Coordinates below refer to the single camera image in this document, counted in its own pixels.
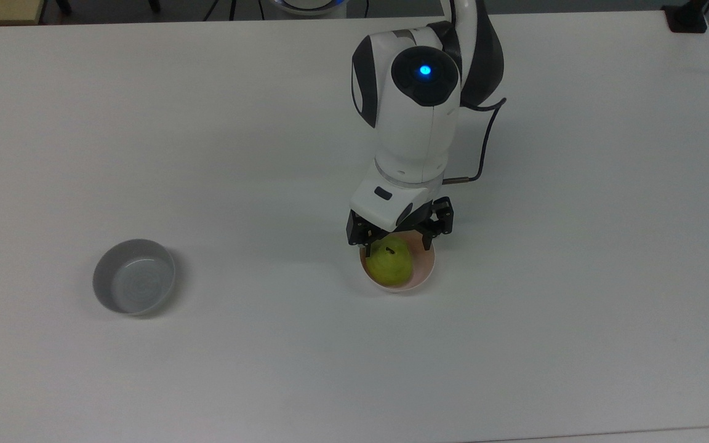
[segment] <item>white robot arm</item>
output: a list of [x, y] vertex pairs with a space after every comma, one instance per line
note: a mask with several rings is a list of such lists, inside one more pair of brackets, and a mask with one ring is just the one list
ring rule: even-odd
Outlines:
[[478, 107], [503, 76], [483, 0], [450, 1], [451, 22], [371, 34], [352, 56], [354, 105], [380, 139], [346, 226], [349, 243], [366, 255], [393, 231], [419, 231], [426, 249], [450, 233], [450, 199], [435, 197], [459, 108]]

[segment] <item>pink bowl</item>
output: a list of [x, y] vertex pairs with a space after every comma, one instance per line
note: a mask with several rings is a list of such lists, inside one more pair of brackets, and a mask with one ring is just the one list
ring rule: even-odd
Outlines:
[[417, 286], [420, 286], [428, 279], [428, 276], [431, 275], [431, 271], [434, 270], [434, 261], [436, 258], [434, 245], [431, 244], [430, 250], [423, 249], [423, 236], [417, 231], [390, 233], [388, 236], [397, 236], [408, 243], [409, 252], [412, 255], [412, 277], [410, 277], [406, 283], [395, 286], [385, 286], [378, 283], [371, 277], [371, 273], [368, 272], [368, 268], [366, 267], [366, 250], [360, 249], [360, 264], [363, 266], [368, 280], [371, 280], [376, 286], [387, 292], [405, 292], [417, 288]]

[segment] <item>black cable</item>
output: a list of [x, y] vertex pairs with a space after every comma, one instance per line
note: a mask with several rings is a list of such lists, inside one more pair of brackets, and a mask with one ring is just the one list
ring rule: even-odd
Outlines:
[[234, 9], [237, 8], [237, 0], [231, 0], [231, 6], [228, 8], [228, 21], [234, 21]]
[[497, 118], [497, 113], [500, 112], [500, 109], [502, 106], [507, 102], [507, 98], [503, 98], [502, 100], [498, 101], [496, 104], [493, 104], [492, 106], [469, 106], [465, 105], [466, 108], [471, 109], [471, 110], [476, 110], [479, 112], [485, 112], [489, 110], [493, 110], [494, 112], [492, 113], [492, 118], [489, 120], [489, 126], [486, 127], [486, 134], [483, 135], [483, 146], [481, 148], [481, 163], [478, 166], [478, 173], [475, 174], [474, 177], [451, 177], [451, 178], [445, 178], [442, 180], [442, 185], [455, 185], [458, 183], [469, 183], [469, 182], [475, 182], [475, 180], [481, 178], [481, 174], [483, 174], [483, 162], [486, 159], [486, 145], [489, 144], [489, 134], [492, 132], [492, 126], [494, 126], [494, 120]]
[[215, 9], [215, 6], [217, 6], [217, 0], [212, 2], [212, 6], [209, 6], [209, 11], [207, 11], [207, 14], [206, 14], [206, 16], [204, 16], [204, 20], [202, 20], [202, 22], [206, 22], [206, 19], [209, 18], [209, 14], [212, 13], [212, 10]]

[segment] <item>bowl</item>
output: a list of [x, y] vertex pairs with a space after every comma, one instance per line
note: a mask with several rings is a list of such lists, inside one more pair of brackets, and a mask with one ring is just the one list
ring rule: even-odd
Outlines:
[[428, 279], [428, 276], [431, 275], [431, 271], [434, 270], [434, 261], [436, 261], [434, 245], [431, 244], [430, 250], [423, 249], [423, 236], [417, 231], [389, 233], [388, 236], [397, 236], [403, 239], [403, 241], [406, 241], [406, 244], [409, 245], [409, 252], [412, 256], [412, 276], [406, 283], [397, 284], [395, 286], [385, 286], [375, 281], [366, 267], [366, 250], [360, 249], [360, 264], [363, 266], [363, 271], [365, 271], [368, 276], [368, 280], [371, 280], [372, 283], [376, 284], [376, 286], [383, 291], [393, 293], [406, 292], [410, 289], [417, 288], [417, 286], [420, 286]]
[[101, 305], [128, 315], [154, 312], [174, 288], [174, 259], [150, 239], [129, 239], [98, 261], [92, 286]]

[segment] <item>table surface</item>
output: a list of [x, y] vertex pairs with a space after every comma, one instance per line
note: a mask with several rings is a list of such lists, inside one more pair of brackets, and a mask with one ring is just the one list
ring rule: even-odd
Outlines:
[[37, 25], [45, 0], [0, 0], [0, 25]]
[[512, 443], [709, 443], [709, 428], [512, 440]]
[[[0, 442], [709, 426], [709, 32], [493, 17], [484, 176], [445, 187], [454, 232], [400, 297], [345, 239], [377, 142], [350, 56], [426, 22], [0, 28]], [[451, 176], [488, 118], [462, 111]], [[180, 267], [150, 319], [91, 289], [130, 238]]]

